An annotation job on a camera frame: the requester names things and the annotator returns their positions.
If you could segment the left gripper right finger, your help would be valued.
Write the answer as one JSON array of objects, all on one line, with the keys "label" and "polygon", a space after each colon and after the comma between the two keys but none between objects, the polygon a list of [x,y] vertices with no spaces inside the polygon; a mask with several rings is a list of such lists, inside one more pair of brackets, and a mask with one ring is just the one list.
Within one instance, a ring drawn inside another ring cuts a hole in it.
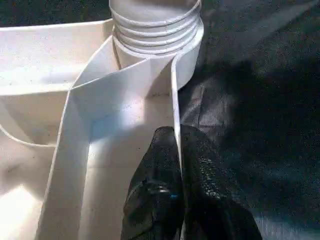
[{"label": "left gripper right finger", "polygon": [[199,129],[182,125],[186,240],[260,240],[262,235],[231,170]]}]

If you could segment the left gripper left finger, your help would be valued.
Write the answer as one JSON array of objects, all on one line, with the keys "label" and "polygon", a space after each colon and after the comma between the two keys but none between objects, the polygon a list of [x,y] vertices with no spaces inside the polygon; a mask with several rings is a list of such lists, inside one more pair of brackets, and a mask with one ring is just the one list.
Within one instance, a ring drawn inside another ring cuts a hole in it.
[{"label": "left gripper left finger", "polygon": [[155,130],[134,172],[123,206],[122,239],[178,240],[184,193],[174,129]]}]

